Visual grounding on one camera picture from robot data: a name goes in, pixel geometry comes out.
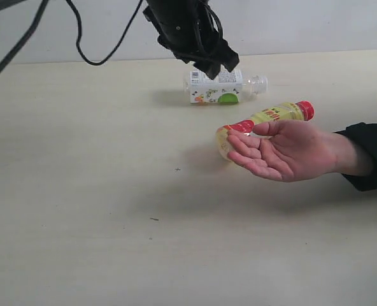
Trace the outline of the person's open bare hand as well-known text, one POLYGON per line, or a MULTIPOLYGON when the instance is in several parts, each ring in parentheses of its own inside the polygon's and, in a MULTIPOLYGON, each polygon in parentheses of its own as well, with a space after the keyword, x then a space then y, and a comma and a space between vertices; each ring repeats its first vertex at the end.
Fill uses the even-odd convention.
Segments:
POLYGON ((278 182, 310 180, 329 173, 366 176, 371 157, 347 137, 309 122, 279 120, 257 124, 254 136, 231 130, 231 161, 257 177, 278 182))

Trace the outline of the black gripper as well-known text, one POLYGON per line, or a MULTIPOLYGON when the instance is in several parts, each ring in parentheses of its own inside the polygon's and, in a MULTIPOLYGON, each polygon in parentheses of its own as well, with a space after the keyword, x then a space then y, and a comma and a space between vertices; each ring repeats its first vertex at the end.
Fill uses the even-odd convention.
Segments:
POLYGON ((156 28, 157 41, 173 55, 214 80, 221 65, 232 72, 239 55, 224 39, 220 19, 207 1, 153 0, 143 14, 156 28))

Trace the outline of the black sleeved forearm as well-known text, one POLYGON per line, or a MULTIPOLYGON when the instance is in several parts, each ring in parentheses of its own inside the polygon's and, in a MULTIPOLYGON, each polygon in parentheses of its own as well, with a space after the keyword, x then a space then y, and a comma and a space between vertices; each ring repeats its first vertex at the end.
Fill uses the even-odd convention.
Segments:
POLYGON ((354 144, 364 150, 373 162, 373 169, 370 174, 364 176, 347 175, 344 178, 351 183, 358 191, 372 191, 377 189, 377 123, 358 123, 346 127, 338 132, 347 137, 354 144))

